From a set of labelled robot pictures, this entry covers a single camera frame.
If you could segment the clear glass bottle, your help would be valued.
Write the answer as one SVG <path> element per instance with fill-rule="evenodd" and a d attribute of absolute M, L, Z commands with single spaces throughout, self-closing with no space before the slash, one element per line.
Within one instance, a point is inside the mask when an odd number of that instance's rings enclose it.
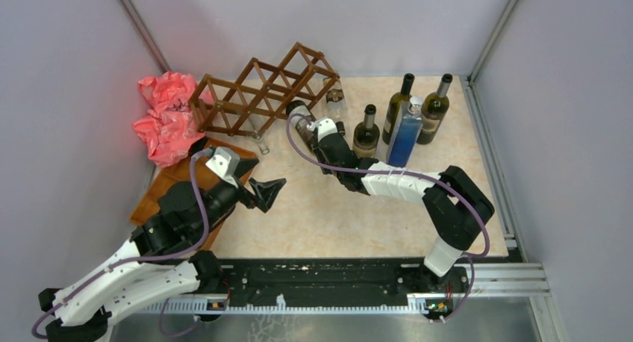
<path fill-rule="evenodd" d="M 250 116 L 248 121 L 252 127 L 252 132 L 250 133 L 251 139 L 255 142 L 262 155 L 268 155 L 270 149 L 261 132 L 261 122 L 254 116 Z"/>

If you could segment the brown wooden wine rack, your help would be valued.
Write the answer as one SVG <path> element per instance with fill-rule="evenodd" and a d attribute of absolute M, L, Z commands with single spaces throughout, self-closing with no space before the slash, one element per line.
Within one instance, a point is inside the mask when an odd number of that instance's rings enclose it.
<path fill-rule="evenodd" d="M 323 52 L 297 42 L 278 64 L 251 58 L 233 81 L 204 75 L 188 105 L 197 131 L 248 137 L 286 119 L 295 99 L 313 108 L 339 78 Z"/>

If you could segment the dark green wine bottle front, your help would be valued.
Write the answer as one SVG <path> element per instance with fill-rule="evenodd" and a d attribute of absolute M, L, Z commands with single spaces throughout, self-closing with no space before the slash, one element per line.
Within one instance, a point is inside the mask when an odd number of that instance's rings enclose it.
<path fill-rule="evenodd" d="M 317 139 L 314 133 L 308 129 L 308 126 L 316 119 L 308 109 L 308 106 L 301 100 L 294 100 L 286 107 L 286 115 L 288 115 L 291 125 L 297 130 L 304 144 L 313 152 Z"/>

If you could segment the dark green wine bottle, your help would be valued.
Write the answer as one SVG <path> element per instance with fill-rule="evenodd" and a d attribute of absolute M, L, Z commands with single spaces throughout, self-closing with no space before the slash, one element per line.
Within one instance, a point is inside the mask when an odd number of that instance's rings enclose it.
<path fill-rule="evenodd" d="M 291 125 L 297 130 L 304 144 L 313 152 L 317 139 L 314 133 L 308 129 L 308 126 L 316 119 L 308 109 L 308 106 L 301 100 L 294 100 L 286 107 L 286 115 L 288 115 Z"/>
<path fill-rule="evenodd" d="M 364 108 L 363 119 L 355 126 L 352 150 L 359 158 L 374 158 L 380 138 L 380 129 L 375 124 L 376 106 Z"/>

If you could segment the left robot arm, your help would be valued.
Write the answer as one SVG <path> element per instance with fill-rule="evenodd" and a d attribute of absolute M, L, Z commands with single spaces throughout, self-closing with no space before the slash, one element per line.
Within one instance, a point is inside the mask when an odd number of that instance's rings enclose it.
<path fill-rule="evenodd" d="M 103 341 L 127 316 L 156 302 L 189 293 L 227 291 L 220 263 L 206 240 L 238 205 L 267 212 L 286 184 L 241 181 L 257 159 L 208 161 L 217 177 L 209 190 L 192 176 L 168 189 L 159 211 L 104 262 L 65 288 L 39 293 L 42 315 L 31 329 L 45 341 Z"/>

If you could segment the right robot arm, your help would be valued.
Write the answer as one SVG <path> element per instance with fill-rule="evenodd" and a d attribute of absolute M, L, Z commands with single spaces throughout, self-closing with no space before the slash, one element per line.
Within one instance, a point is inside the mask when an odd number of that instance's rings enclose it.
<path fill-rule="evenodd" d="M 420 271 L 427 290 L 439 291 L 447 285 L 449 270 L 478 237 L 484 239 L 482 255 L 490 251 L 486 225 L 494 206 L 460 167 L 434 174 L 392 167 L 358 156 L 340 133 L 324 128 L 315 130 L 312 149 L 322 171 L 336 176 L 348 190 L 425 207 L 437 232 Z"/>

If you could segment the dark green wine bottle middle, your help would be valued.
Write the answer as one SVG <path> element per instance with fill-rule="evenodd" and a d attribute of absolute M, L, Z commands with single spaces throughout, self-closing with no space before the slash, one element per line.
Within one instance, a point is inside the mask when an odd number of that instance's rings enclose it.
<path fill-rule="evenodd" d="M 380 129 L 375 124 L 376 106 L 364 108 L 363 119 L 355 126 L 352 150 L 359 158 L 374 158 L 380 138 Z"/>

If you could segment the clear labelled liquor bottle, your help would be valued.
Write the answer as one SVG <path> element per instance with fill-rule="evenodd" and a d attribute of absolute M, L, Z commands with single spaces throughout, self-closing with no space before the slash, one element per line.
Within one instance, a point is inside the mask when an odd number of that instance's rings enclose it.
<path fill-rule="evenodd" d="M 333 119 L 337 130 L 341 136 L 346 135 L 345 121 L 347 119 L 347 106 L 346 99 L 343 92 L 343 86 L 340 80 L 336 80 L 335 83 L 328 89 L 325 94 L 325 106 L 328 112 L 328 117 Z"/>

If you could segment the dark wine bottle back left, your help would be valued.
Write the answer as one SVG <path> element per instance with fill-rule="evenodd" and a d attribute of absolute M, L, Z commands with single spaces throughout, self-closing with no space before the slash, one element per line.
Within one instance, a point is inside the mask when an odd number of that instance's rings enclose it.
<path fill-rule="evenodd" d="M 385 144 L 390 143 L 391 135 L 393 133 L 393 127 L 396 121 L 397 113 L 402 102 L 406 102 L 411 97 L 411 88 L 413 86 L 415 75 L 412 73 L 406 73 L 403 77 L 402 86 L 400 91 L 394 93 L 389 101 L 387 107 L 387 113 L 384 120 L 384 126 L 381 133 L 382 141 Z"/>

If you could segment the blue square glass bottle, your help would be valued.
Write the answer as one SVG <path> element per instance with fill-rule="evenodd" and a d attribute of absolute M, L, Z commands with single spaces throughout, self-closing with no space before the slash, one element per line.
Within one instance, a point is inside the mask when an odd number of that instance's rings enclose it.
<path fill-rule="evenodd" d="M 402 102 L 387 149 L 387 164 L 405 167 L 422 128 L 423 99 L 412 96 Z"/>

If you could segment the dark wine bottle back right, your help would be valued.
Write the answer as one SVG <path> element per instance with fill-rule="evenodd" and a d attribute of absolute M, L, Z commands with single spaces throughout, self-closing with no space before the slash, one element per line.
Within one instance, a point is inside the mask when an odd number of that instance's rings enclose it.
<path fill-rule="evenodd" d="M 452 82 L 452 74 L 443 74 L 438 88 L 425 98 L 422 105 L 422 128 L 417 138 L 417 144 L 429 144 L 436 136 L 449 109 L 447 93 Z"/>

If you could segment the wooden compartment tray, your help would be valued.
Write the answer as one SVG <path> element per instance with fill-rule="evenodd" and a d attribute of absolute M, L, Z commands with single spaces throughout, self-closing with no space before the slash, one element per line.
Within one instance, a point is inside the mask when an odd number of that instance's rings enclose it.
<path fill-rule="evenodd" d="M 189 156 L 170 167 L 161 169 L 156 177 L 151 179 L 148 190 L 144 193 L 137 207 L 131 213 L 129 221 L 136 226 L 141 226 L 148 218 L 150 218 L 150 216 L 158 213 L 159 198 L 167 193 L 168 189 L 171 188 L 171 186 L 173 186 L 174 184 L 179 183 L 180 181 L 190 181 L 190 156 L 193 155 L 193 153 L 202 150 L 203 148 L 206 148 L 208 146 L 228 147 L 236 152 L 241 158 L 257 158 L 255 152 L 240 148 L 238 146 L 233 146 L 220 140 L 203 137 L 201 140 L 191 146 L 192 152 L 189 154 Z M 199 187 L 204 190 L 211 189 L 217 182 L 219 182 L 219 179 L 209 169 L 206 168 L 206 161 L 207 158 L 200 159 L 196 162 L 196 180 Z M 216 240 L 219 231 L 222 228 L 222 224 L 223 223 L 220 223 L 214 231 L 210 232 L 207 240 L 200 249 L 211 250 L 213 242 Z"/>

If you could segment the pink plastic bag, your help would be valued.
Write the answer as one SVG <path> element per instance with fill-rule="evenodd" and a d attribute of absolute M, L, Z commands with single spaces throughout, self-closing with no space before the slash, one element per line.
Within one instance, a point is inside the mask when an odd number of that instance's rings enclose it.
<path fill-rule="evenodd" d="M 160 168 L 185 159 L 192 145 L 203 138 L 188 104 L 197 84 L 193 75 L 171 71 L 137 82 L 149 109 L 132 128 L 145 143 L 148 159 Z"/>

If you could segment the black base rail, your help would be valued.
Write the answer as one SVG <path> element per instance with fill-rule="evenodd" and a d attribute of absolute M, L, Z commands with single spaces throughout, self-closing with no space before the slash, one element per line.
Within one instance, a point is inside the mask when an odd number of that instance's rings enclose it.
<path fill-rule="evenodd" d="M 463 297 L 548 296 L 539 264 L 460 260 L 443 278 L 421 258 L 222 259 L 217 294 L 174 296 L 157 314 L 439 314 Z"/>

